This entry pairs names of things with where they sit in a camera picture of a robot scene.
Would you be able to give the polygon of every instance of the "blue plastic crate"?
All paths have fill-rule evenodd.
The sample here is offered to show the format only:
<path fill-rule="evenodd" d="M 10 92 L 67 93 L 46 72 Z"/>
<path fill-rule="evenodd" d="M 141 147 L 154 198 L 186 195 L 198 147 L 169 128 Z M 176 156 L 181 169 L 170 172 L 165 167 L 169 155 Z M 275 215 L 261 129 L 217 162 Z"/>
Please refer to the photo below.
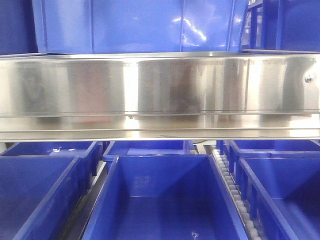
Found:
<path fill-rule="evenodd" d="M 191 140 L 113 141 L 104 152 L 102 159 L 110 169 L 113 160 L 119 155 L 190 154 L 190 150 L 194 149 Z"/>
<path fill-rule="evenodd" d="M 243 49 L 320 51 L 320 1 L 256 0 L 248 7 Z"/>
<path fill-rule="evenodd" d="M 0 55 L 36 53 L 32 0 L 0 0 Z"/>
<path fill-rule="evenodd" d="M 247 240 L 208 155 L 121 156 L 102 187 L 83 240 Z"/>
<path fill-rule="evenodd" d="M 240 167 L 241 197 L 262 237 L 320 239 L 320 158 L 241 158 Z"/>
<path fill-rule="evenodd" d="M 40 52 L 240 50 L 248 0 L 32 0 Z"/>
<path fill-rule="evenodd" d="M 315 140 L 229 140 L 225 151 L 229 172 L 235 172 L 239 184 L 239 158 L 310 158 L 320 157 L 320 144 Z"/>
<path fill-rule="evenodd" d="M 0 239 L 57 239 L 80 197 L 78 164 L 73 157 L 0 157 Z"/>
<path fill-rule="evenodd" d="M 91 187 L 92 176 L 97 175 L 98 161 L 102 155 L 102 144 L 97 141 L 79 142 L 20 142 L 16 143 L 0 156 L 72 156 L 79 157 L 82 194 Z"/>

